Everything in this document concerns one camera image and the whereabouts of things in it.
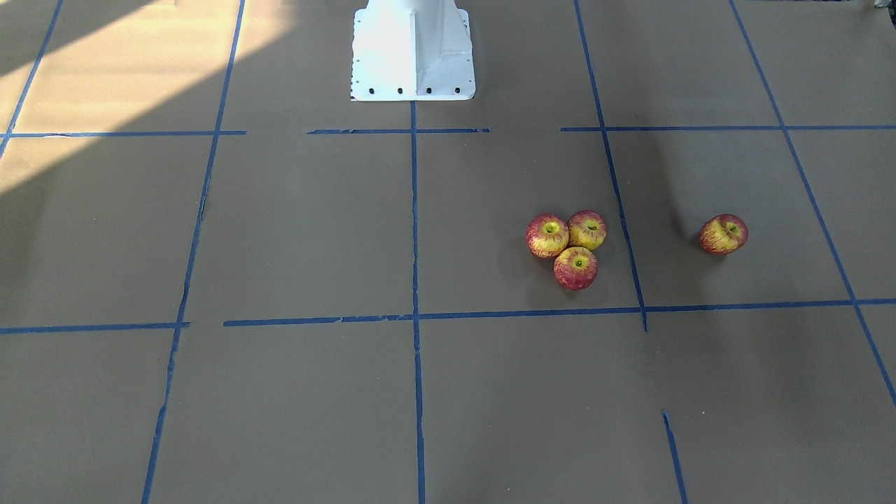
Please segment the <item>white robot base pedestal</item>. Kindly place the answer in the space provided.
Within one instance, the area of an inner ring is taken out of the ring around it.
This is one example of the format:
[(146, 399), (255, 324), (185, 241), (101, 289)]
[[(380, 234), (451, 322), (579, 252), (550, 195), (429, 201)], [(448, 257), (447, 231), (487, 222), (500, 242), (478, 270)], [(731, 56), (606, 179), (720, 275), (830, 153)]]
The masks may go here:
[(470, 100), (470, 16), (454, 1), (369, 1), (353, 22), (350, 99)]

